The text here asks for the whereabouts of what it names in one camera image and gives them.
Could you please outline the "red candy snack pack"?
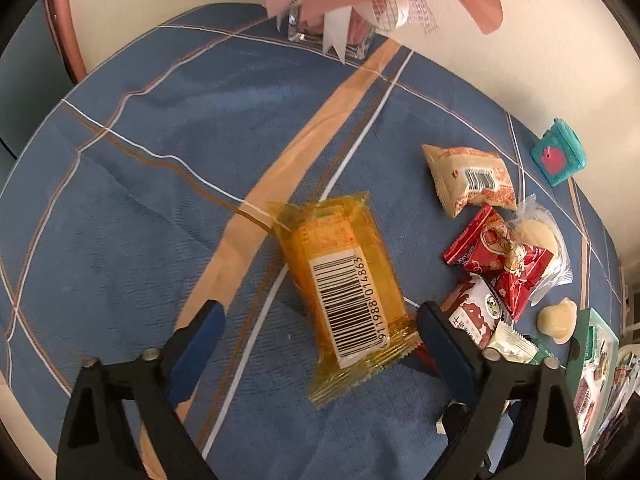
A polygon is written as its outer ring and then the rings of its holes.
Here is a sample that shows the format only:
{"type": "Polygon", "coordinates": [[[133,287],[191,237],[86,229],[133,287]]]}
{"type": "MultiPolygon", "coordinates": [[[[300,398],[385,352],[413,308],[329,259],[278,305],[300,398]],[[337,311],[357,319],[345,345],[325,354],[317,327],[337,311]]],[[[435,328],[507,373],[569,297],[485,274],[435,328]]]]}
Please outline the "red candy snack pack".
{"type": "Polygon", "coordinates": [[[511,238],[503,218],[489,205],[483,205],[442,255],[450,266],[460,266],[480,274],[503,303],[514,322],[521,318],[532,279],[529,251],[511,238]]]}

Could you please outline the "blue plaid tablecloth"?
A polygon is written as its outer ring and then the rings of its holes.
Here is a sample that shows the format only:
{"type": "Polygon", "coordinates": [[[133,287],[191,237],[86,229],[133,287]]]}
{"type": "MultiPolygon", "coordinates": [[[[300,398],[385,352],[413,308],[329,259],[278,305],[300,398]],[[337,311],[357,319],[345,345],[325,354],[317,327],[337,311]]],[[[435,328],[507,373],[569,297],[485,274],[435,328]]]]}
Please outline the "blue plaid tablecloth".
{"type": "Polygon", "coordinates": [[[378,37],[364,62],[296,46],[252,4],[214,4],[97,68],[30,139],[1,192],[1,370],[49,448],[81,362],[136,358],[207,298],[227,326],[184,424],[223,479],[420,479],[446,440],[442,382],[395,364],[314,408],[314,334],[272,202],[366,192],[408,301],[445,298],[449,218],[422,148],[496,152],[553,214],[573,299],[620,327],[614,243],[534,134],[446,68],[378,37]]]}

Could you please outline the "green wafer snack pack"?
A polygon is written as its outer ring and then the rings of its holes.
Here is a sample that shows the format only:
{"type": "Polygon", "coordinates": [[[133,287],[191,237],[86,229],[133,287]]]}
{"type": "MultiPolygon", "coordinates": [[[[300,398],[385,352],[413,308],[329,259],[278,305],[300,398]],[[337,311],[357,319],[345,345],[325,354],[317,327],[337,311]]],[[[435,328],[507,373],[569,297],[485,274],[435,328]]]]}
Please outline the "green wafer snack pack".
{"type": "Polygon", "coordinates": [[[544,345],[544,343],[533,336],[526,335],[525,338],[536,347],[536,353],[529,361],[532,365],[540,365],[547,358],[554,358],[554,354],[544,345]]]}

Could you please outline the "beige jelly cup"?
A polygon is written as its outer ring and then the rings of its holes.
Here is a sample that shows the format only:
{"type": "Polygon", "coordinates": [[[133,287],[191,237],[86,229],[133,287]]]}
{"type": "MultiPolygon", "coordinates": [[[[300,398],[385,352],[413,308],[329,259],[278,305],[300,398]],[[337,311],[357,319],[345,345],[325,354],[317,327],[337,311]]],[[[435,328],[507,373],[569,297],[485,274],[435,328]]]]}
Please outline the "beige jelly cup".
{"type": "Polygon", "coordinates": [[[537,330],[550,337],[556,344],[566,344],[573,336],[577,313],[577,304],[565,297],[558,304],[552,304],[539,311],[536,319],[537,330]]]}

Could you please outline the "red patterned snack pack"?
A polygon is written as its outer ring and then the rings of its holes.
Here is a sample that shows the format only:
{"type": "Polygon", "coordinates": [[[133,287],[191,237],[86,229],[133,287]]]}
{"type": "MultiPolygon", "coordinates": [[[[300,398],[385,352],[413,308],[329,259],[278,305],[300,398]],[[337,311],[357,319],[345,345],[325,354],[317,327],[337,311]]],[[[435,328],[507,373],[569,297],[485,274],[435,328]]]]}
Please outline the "red patterned snack pack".
{"type": "Polygon", "coordinates": [[[583,377],[576,391],[574,399],[574,409],[577,416],[578,428],[581,434],[584,434],[593,418],[596,409],[598,387],[588,378],[583,377]]]}

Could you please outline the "orange beige snack pack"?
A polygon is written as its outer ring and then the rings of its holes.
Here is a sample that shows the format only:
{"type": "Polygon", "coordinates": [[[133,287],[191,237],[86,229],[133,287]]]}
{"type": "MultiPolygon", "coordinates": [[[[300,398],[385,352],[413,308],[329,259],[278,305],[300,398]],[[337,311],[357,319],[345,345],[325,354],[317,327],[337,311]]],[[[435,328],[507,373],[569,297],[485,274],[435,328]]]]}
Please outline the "orange beige snack pack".
{"type": "Polygon", "coordinates": [[[422,151],[436,195],[450,218],[456,218],[468,205],[518,209],[508,168],[497,153],[431,144],[423,144],[422,151]]]}

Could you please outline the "teal pink small box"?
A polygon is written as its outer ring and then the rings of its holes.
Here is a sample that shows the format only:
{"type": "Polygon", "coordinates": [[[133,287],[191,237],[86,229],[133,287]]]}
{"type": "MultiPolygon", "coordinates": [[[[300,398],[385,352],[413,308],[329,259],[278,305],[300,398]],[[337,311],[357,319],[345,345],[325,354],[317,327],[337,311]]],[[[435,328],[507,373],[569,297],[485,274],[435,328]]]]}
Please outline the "teal pink small box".
{"type": "Polygon", "coordinates": [[[553,119],[552,125],[537,140],[530,154],[551,186],[560,185],[587,165],[582,142],[561,118],[553,119]]]}

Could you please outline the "red white small snack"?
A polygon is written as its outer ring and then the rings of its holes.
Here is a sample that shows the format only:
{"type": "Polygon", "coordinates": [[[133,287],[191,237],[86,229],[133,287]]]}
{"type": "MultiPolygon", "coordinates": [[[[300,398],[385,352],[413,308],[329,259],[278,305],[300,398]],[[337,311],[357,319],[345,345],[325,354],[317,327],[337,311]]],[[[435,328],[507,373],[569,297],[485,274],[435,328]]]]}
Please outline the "red white small snack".
{"type": "Polygon", "coordinates": [[[484,349],[491,340],[503,307],[497,296],[478,274],[469,274],[440,306],[448,321],[469,335],[478,348],[484,349]]]}

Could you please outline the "yellow transparent snack pack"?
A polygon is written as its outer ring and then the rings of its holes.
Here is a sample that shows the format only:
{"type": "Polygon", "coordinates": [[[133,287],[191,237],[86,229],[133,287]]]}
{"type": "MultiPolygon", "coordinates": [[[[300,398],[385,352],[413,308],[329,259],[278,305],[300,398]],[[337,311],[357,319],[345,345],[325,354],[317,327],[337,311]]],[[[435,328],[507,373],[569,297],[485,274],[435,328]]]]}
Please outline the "yellow transparent snack pack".
{"type": "Polygon", "coordinates": [[[308,398],[321,408],[419,347],[368,193],[272,203],[273,232],[314,322],[318,364],[308,398]]]}

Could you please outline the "clear white bun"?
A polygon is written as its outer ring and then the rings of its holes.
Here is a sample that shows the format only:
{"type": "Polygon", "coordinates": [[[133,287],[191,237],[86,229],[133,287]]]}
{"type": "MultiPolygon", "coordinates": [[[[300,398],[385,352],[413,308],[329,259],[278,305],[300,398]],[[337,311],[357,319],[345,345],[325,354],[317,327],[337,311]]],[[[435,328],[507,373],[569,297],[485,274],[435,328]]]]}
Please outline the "clear white bun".
{"type": "Polygon", "coordinates": [[[533,283],[529,301],[536,306],[552,288],[573,281],[564,236],[551,211],[538,203],[535,194],[520,203],[509,226],[512,240],[529,251],[532,270],[527,273],[533,283]]]}

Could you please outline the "green rice cracker pack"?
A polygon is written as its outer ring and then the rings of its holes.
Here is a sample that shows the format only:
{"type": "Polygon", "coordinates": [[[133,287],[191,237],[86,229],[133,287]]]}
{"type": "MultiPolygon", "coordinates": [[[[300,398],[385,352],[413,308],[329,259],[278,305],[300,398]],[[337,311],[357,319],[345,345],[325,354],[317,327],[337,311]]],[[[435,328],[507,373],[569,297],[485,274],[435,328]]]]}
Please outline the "green rice cracker pack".
{"type": "Polygon", "coordinates": [[[610,360],[611,339],[606,331],[595,325],[590,325],[587,332],[586,353],[582,371],[585,378],[594,382],[600,388],[608,371],[610,360]]]}

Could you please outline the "green rimmed white tray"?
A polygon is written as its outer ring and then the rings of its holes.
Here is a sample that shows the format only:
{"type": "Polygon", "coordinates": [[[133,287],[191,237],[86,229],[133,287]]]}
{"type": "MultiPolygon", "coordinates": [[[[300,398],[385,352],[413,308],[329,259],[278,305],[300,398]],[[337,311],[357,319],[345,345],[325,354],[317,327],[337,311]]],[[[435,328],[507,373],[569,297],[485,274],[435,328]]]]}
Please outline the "green rimmed white tray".
{"type": "Polygon", "coordinates": [[[565,378],[574,399],[585,456],[602,424],[618,348],[618,337],[596,310],[578,312],[574,335],[570,338],[565,378]]]}

